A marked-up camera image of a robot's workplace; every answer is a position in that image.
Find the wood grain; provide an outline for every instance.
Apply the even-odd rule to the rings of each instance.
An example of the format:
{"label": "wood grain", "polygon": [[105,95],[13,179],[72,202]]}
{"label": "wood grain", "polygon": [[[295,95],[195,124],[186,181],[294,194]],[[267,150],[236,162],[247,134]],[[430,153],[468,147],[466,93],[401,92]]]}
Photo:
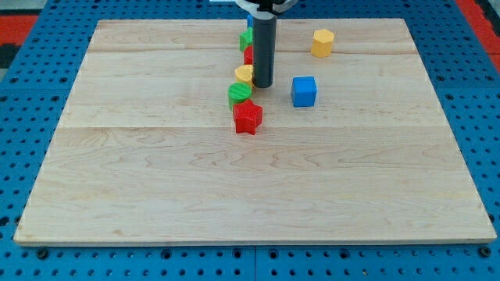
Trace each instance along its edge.
{"label": "wood grain", "polygon": [[[14,237],[25,246],[496,238],[403,20],[278,22],[255,136],[227,87],[241,20],[102,20]],[[315,29],[332,56],[309,54]],[[293,108],[291,78],[319,102]]]}

